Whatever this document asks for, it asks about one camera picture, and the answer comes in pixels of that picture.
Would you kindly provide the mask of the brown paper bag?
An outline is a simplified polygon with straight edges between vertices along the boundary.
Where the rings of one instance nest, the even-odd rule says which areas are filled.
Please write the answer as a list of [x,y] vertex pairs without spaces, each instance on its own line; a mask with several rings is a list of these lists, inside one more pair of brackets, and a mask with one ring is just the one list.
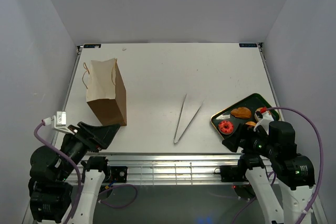
[[127,92],[117,58],[83,63],[82,83],[86,88],[86,103],[98,121],[104,125],[127,125]]

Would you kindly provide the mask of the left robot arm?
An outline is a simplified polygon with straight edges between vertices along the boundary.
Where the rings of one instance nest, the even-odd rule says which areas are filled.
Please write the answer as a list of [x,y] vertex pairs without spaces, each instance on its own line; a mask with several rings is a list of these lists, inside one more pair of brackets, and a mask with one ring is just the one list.
[[103,182],[111,177],[104,156],[82,159],[88,152],[109,147],[120,125],[91,126],[83,122],[66,129],[61,149],[56,149],[38,134],[43,143],[30,158],[28,183],[30,210],[37,223],[92,223],[98,194]]

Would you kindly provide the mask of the metal tongs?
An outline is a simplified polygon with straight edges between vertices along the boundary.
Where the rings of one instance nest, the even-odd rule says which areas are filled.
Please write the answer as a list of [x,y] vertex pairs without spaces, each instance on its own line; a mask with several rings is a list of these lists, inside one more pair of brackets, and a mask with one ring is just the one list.
[[173,144],[177,145],[203,106],[204,100],[186,94],[180,109]]

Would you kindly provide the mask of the green serving tray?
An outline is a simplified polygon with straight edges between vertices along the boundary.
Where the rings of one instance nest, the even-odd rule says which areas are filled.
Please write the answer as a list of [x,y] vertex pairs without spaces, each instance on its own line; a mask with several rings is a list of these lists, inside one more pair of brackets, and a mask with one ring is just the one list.
[[[250,110],[251,117],[249,119],[237,118],[237,117],[235,117],[231,114],[231,111],[233,109],[237,109],[237,108],[240,108],[240,107],[246,107]],[[211,117],[211,124],[216,129],[216,131],[220,134],[222,139],[225,139],[226,137],[230,136],[230,134],[225,135],[218,129],[218,125],[220,124],[220,122],[228,121],[228,122],[232,123],[233,126],[234,126],[234,129],[233,129],[231,134],[233,134],[236,131],[236,129],[237,129],[237,127],[240,123],[245,124],[245,123],[250,122],[250,121],[257,123],[257,120],[256,120],[254,114],[255,114],[256,110],[258,110],[259,108],[262,108],[262,107],[270,108],[271,104],[267,100],[265,100],[265,98],[262,95],[260,95],[259,93],[253,93],[253,94],[247,96],[246,98],[243,98],[242,100],[234,103],[233,105],[229,106],[228,108],[226,108],[226,109],[216,113],[215,115],[213,115]]]

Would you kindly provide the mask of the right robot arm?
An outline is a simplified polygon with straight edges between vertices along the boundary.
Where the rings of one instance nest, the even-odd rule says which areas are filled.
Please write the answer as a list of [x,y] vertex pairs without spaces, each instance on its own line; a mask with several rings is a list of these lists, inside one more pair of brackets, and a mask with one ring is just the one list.
[[313,164],[297,153],[295,130],[283,121],[253,130],[239,124],[223,144],[243,154],[235,166],[221,166],[224,182],[250,183],[262,209],[265,223],[311,223],[310,206],[315,185]]

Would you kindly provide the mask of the red fake donut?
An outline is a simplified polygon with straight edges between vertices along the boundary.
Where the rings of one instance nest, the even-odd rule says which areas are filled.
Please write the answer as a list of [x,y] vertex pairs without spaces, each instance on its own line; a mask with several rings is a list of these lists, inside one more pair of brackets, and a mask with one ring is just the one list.
[[234,125],[228,120],[223,120],[218,124],[218,130],[224,135],[230,135],[234,132]]

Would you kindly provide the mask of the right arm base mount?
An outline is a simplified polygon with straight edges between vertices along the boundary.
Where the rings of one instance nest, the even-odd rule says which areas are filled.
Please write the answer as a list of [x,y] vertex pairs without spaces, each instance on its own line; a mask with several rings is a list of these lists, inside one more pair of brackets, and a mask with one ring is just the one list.
[[241,176],[237,165],[222,165],[215,168],[214,175],[221,177],[221,182],[240,182]]

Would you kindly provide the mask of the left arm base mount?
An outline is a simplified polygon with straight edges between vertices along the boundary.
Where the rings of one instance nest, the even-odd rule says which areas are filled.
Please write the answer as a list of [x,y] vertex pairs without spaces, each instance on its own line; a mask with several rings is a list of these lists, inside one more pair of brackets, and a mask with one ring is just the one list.
[[104,179],[104,183],[126,183],[128,175],[127,166],[108,166],[108,174]]

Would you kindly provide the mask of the brown fake croissant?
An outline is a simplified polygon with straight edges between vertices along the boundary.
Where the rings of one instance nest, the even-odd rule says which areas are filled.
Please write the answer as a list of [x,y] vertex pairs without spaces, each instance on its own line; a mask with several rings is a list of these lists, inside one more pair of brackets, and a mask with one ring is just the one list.
[[247,107],[238,107],[231,110],[230,114],[239,119],[250,119],[251,110]]

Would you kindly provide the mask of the aluminium front rail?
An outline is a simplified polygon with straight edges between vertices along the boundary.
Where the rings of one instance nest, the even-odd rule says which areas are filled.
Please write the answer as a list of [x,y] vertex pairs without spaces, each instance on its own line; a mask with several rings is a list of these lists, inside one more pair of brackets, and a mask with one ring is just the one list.
[[109,166],[127,166],[128,184],[139,186],[220,185],[214,170],[237,165],[241,153],[224,154],[109,154],[102,153]]

